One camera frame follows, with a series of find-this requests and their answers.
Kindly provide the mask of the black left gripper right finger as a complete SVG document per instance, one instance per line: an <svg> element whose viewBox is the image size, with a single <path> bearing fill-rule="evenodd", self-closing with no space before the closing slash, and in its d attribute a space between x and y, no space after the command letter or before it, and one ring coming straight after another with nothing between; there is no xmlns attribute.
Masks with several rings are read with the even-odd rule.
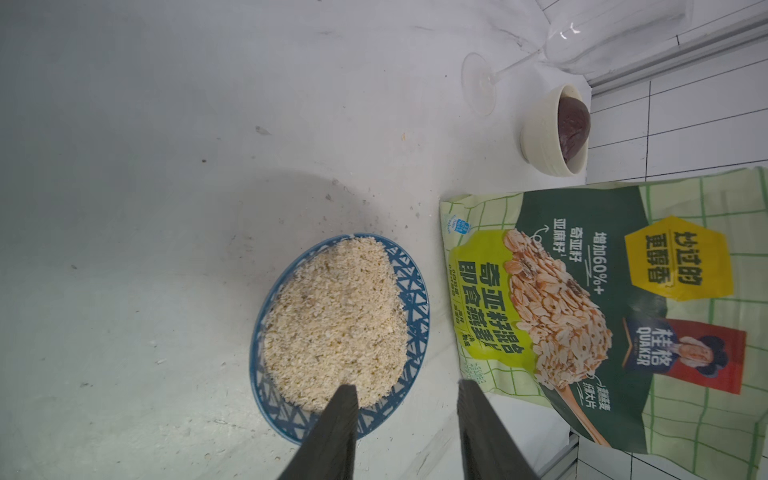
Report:
<svg viewBox="0 0 768 480"><path fill-rule="evenodd" d="M531 468L479 385L460 380L457 401L465 479L535 480Z"/></svg>

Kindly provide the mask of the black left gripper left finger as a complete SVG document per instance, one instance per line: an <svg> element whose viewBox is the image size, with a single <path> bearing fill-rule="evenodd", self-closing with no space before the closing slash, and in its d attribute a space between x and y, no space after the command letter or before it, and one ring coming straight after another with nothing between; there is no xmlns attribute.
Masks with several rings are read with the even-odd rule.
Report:
<svg viewBox="0 0 768 480"><path fill-rule="evenodd" d="M341 385L279 479L352 479L359 404L354 385Z"/></svg>

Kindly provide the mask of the blue patterned breakfast bowl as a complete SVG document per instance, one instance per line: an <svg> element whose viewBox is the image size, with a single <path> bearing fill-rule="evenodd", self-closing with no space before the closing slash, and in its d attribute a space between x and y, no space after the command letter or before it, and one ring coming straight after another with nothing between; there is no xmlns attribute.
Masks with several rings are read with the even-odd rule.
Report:
<svg viewBox="0 0 768 480"><path fill-rule="evenodd" d="M336 389L357 389L363 438L403 403L430 328L425 281L411 256L375 234L327 239L280 275L258 314L249 373L267 423L301 444Z"/></svg>

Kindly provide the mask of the green oats bag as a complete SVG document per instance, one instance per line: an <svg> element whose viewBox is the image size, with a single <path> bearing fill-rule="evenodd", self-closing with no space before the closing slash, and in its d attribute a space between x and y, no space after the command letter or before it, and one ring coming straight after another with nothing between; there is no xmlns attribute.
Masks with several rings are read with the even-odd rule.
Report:
<svg viewBox="0 0 768 480"><path fill-rule="evenodd" d="M767 442L767 171L440 205L460 371L704 479Z"/></svg>

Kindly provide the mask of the white bowl with purple food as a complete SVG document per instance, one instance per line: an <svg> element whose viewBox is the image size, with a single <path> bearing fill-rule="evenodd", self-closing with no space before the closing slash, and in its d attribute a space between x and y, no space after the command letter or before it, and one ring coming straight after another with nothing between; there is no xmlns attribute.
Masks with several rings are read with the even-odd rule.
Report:
<svg viewBox="0 0 768 480"><path fill-rule="evenodd" d="M524 115L519 136L523 158L538 171L553 177L567 178L586 170L588 137L569 161L563 156L558 126L559 107L563 99L583 104L579 91L570 84L551 90Z"/></svg>

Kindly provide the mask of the clear wine glass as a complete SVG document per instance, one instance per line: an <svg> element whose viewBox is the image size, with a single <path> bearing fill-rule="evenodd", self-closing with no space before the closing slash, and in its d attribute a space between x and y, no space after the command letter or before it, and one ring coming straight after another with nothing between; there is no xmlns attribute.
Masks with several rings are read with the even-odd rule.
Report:
<svg viewBox="0 0 768 480"><path fill-rule="evenodd" d="M495 70L481 55L468 54L461 71L464 99L475 113L490 115L496 84L528 63L577 75L618 67L686 30L693 7L687 0L569 1L543 45L506 68Z"/></svg>

